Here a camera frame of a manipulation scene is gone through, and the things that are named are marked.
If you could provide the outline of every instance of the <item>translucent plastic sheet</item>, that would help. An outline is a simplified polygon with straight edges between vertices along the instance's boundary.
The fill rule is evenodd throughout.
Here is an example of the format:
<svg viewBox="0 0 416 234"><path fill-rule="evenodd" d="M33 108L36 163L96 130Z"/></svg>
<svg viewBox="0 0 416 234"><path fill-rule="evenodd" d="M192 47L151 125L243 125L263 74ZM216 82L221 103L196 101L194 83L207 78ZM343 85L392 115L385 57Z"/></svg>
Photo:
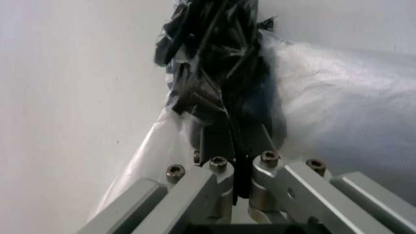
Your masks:
<svg viewBox="0 0 416 234"><path fill-rule="evenodd" d="M416 57L263 35L287 123L282 155L360 171L416 204Z"/></svg>

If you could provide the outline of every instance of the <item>hex socket screw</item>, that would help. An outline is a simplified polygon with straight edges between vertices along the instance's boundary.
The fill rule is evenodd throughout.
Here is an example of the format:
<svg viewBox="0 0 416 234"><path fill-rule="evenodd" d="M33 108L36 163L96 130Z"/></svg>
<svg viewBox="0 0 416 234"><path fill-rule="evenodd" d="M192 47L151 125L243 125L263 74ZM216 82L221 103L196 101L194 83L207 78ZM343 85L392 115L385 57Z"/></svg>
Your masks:
<svg viewBox="0 0 416 234"><path fill-rule="evenodd" d="M262 164L268 168L276 167L277 163L279 162L279 158L279 155L273 151L263 151L263 153L260 155Z"/></svg>
<svg viewBox="0 0 416 234"><path fill-rule="evenodd" d="M227 168L227 159L225 159L224 157L220 157L220 156L213 157L211 158L211 161L209 162L209 168L213 172L222 173Z"/></svg>
<svg viewBox="0 0 416 234"><path fill-rule="evenodd" d="M185 168L179 164L173 164L166 170L166 179L172 184L176 184L184 175Z"/></svg>
<svg viewBox="0 0 416 234"><path fill-rule="evenodd" d="M318 159L309 159L306 161L306 165L318 173L320 176L323 176L326 171L326 165L324 162Z"/></svg>

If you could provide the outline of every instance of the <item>gray background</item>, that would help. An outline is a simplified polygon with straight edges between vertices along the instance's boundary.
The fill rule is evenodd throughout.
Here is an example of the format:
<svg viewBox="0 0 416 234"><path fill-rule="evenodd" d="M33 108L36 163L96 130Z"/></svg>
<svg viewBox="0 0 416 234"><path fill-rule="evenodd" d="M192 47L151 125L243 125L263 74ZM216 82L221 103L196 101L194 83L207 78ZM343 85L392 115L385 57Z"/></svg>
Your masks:
<svg viewBox="0 0 416 234"><path fill-rule="evenodd" d="M413 0L260 0L278 35L416 54ZM74 233L166 96L170 0L0 0L0 233Z"/></svg>

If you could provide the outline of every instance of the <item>crumpled black plastic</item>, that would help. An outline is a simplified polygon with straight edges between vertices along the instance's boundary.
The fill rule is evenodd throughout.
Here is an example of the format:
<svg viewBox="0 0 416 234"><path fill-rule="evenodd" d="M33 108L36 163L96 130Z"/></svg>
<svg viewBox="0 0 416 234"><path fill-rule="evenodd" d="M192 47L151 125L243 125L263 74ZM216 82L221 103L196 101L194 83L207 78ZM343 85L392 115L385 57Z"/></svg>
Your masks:
<svg viewBox="0 0 416 234"><path fill-rule="evenodd" d="M242 124L258 122L272 134L274 89L258 30L272 30L274 18L258 24L257 11L257 0L183 0L163 26L154 56L173 74L168 105L205 122L225 119L237 162L250 154Z"/></svg>

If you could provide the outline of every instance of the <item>screw hole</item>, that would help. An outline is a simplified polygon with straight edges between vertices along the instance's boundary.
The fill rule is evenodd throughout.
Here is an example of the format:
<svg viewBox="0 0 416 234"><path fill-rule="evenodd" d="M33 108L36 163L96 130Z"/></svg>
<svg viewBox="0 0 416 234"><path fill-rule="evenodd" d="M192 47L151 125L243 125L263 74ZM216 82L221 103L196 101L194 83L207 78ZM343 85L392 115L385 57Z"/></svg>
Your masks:
<svg viewBox="0 0 416 234"><path fill-rule="evenodd" d="M178 172L178 171L180 171L181 169L179 168L179 167L171 167L170 168L170 172L172 172L172 173L175 173L175 172Z"/></svg>
<svg viewBox="0 0 416 234"><path fill-rule="evenodd" d="M272 152L267 152L267 153L265 153L265 155L266 155L266 157L268 157L268 158L275 158L276 156L274 155L274 153L272 153Z"/></svg>
<svg viewBox="0 0 416 234"><path fill-rule="evenodd" d="M214 163L222 163L222 162L224 162L223 158L221 158L221 157L215 157L215 158L212 159L212 161Z"/></svg>
<svg viewBox="0 0 416 234"><path fill-rule="evenodd" d="M296 197L295 191L293 191L292 188L288 188L287 189L287 195L291 198L294 199Z"/></svg>
<svg viewBox="0 0 416 234"><path fill-rule="evenodd" d="M312 160L312 161L311 161L311 164L312 164L312 165L314 165L314 166L316 166L316 167L320 167L320 166L322 166L322 163L321 163L321 162L319 162L319 161L316 161L316 160Z"/></svg>

